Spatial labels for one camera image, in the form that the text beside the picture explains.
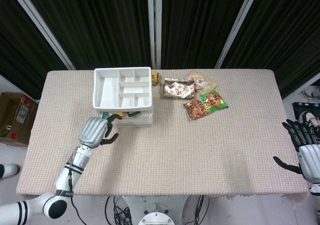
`robotic arm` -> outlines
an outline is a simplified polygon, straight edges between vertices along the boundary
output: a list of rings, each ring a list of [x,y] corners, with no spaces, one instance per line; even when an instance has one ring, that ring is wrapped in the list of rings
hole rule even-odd
[[[36,214],[44,214],[51,219],[60,218],[67,209],[67,200],[74,195],[73,188],[91,157],[92,149],[111,144],[117,139],[118,133],[110,139],[104,139],[110,134],[114,119],[122,118],[117,114],[108,119],[90,117],[79,136],[80,145],[74,150],[56,180],[55,194],[45,193],[31,200],[0,206],[1,224],[25,225]]]
[[[286,122],[283,122],[282,125],[291,136],[299,159],[299,166],[288,165],[277,156],[274,156],[273,159],[280,167],[303,175],[320,216],[320,144],[312,128],[289,119]]]

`black curtain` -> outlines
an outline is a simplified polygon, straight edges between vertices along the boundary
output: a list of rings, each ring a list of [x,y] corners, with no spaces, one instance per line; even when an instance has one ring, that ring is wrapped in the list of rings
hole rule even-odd
[[[34,99],[47,72],[66,67],[17,0],[0,0],[0,74]]]
[[[222,68],[273,70],[293,92],[320,72],[320,0],[255,0]]]
[[[148,0],[32,0],[78,70],[151,66]]]
[[[244,0],[162,0],[162,69],[214,68]]]

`stacked white container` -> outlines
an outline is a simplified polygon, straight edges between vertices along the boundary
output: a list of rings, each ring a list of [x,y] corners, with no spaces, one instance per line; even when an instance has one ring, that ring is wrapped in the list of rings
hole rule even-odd
[[[151,127],[153,101],[150,67],[97,68],[94,70],[93,108],[103,112],[140,112],[115,120],[118,128]]]

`textured tablecloth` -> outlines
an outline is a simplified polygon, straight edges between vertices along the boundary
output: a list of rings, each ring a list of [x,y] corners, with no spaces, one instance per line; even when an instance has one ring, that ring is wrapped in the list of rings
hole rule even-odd
[[[165,77],[206,75],[229,108],[198,120],[189,99],[164,98]],[[274,73],[255,69],[160,70],[153,87],[153,127],[117,128],[111,145],[99,146],[79,179],[80,195],[263,195],[306,197],[301,175],[279,167],[273,156],[298,164],[287,131]],[[93,109],[94,71],[48,73],[17,193],[55,191],[55,181],[79,144]]]

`brown cardboard box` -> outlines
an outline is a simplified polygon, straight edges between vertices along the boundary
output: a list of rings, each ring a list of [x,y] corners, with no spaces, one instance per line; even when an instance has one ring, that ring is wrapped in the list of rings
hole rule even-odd
[[[38,104],[22,93],[0,94],[0,143],[27,147]],[[4,135],[7,126],[11,130]]]

